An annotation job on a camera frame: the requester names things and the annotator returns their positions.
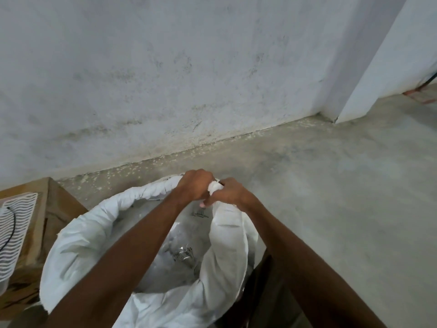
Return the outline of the person's left hand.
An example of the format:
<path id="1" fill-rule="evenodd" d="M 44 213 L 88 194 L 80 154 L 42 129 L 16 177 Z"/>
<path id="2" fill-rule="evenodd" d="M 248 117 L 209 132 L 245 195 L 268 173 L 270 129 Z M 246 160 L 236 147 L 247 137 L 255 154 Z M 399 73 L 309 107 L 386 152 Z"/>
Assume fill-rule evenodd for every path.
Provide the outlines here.
<path id="1" fill-rule="evenodd" d="M 201 171 L 206 170 L 198 169 L 185 172 L 174 189 L 178 202 L 188 204 L 201 200 Z"/>

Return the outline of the person's right hand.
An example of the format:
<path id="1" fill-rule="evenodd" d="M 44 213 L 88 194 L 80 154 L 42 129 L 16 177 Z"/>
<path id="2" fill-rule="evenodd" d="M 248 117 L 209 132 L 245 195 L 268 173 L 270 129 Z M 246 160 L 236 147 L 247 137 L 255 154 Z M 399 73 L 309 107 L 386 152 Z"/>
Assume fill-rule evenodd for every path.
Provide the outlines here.
<path id="1" fill-rule="evenodd" d="M 235 205 L 243 212 L 246 212 L 257 200 L 254 194 L 233 177 L 222 179 L 219 183 L 222 188 L 214 191 L 208 198 L 217 198 L 219 202 Z"/>

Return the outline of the white woven sack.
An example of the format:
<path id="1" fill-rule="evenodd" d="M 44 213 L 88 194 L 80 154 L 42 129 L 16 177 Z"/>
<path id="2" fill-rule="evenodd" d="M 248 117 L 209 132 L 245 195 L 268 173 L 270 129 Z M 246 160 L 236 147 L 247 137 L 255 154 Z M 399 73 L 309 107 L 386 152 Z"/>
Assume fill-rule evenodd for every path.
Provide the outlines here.
<path id="1" fill-rule="evenodd" d="M 43 267 L 40 301 L 49 314 L 97 264 L 113 222 L 137 200 L 165 198 L 182 175 L 163 177 L 105 199 L 58 234 Z M 199 278 L 165 293 L 133 291 L 113 328 L 207 328 L 242 294 L 254 268 L 259 234 L 247 214 L 216 202 Z"/>

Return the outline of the person's right forearm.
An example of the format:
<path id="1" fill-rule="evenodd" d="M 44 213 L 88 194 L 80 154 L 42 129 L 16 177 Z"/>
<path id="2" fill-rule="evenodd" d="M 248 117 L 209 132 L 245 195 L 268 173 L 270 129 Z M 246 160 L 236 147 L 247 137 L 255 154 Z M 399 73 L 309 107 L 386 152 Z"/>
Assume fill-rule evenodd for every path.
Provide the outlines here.
<path id="1" fill-rule="evenodd" d="M 243 206 L 313 328 L 387 328 L 347 282 L 255 198 Z"/>

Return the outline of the person's left forearm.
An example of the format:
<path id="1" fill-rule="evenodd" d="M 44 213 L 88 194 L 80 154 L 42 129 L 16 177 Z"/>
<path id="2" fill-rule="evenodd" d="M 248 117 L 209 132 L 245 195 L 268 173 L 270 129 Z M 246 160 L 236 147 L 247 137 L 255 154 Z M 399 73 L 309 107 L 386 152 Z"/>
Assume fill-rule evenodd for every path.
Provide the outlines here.
<path id="1" fill-rule="evenodd" d="M 172 191 L 61 299 L 44 328 L 112 328 L 174 221 L 195 198 Z"/>

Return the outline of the clear plastic bags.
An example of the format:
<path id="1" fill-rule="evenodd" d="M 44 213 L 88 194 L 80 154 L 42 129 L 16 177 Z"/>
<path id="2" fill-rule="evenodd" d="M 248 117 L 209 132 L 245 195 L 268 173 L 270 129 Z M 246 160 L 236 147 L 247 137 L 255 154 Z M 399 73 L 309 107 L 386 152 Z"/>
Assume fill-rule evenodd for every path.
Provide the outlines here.
<path id="1" fill-rule="evenodd" d="M 121 211 L 113 222 L 112 233 L 106 240 L 101 254 L 162 200 L 163 196 L 140 199 L 127 210 Z M 209 232 L 212 218 L 212 208 L 201 208 L 200 202 L 192 202 L 183 209 L 135 292 L 165 293 L 177 287 L 193 284 L 199 278 L 203 256 L 211 246 Z"/>

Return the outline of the brown cardboard box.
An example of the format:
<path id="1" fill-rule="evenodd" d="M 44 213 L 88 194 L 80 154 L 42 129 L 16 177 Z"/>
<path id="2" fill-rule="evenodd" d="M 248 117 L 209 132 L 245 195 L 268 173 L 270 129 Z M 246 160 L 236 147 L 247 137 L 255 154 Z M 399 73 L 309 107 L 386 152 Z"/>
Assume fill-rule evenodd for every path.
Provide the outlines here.
<path id="1" fill-rule="evenodd" d="M 268 251 L 216 328 L 313 328 Z"/>
<path id="2" fill-rule="evenodd" d="M 17 265 L 0 296 L 0 321 L 10 321 L 39 301 L 42 269 L 58 233 L 87 209 L 50 177 L 0 190 L 0 201 L 24 193 L 38 194 Z"/>

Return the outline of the white wavy plastic grille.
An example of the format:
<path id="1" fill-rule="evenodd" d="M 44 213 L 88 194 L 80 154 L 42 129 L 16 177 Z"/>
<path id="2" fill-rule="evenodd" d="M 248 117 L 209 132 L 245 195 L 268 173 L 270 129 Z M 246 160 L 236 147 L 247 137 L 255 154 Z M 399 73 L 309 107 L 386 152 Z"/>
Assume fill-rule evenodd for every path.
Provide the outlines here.
<path id="1" fill-rule="evenodd" d="M 37 203 L 38 193 L 0 199 L 0 293 L 7 288 Z"/>

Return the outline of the reddish brown object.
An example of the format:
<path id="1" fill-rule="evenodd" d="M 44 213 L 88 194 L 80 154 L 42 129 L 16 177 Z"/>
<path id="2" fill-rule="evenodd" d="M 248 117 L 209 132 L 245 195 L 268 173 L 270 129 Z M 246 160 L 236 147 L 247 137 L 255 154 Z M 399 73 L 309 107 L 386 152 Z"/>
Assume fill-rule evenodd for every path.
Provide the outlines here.
<path id="1" fill-rule="evenodd" d="M 437 85 L 415 89 L 403 93 L 404 96 L 424 105 L 437 104 Z"/>

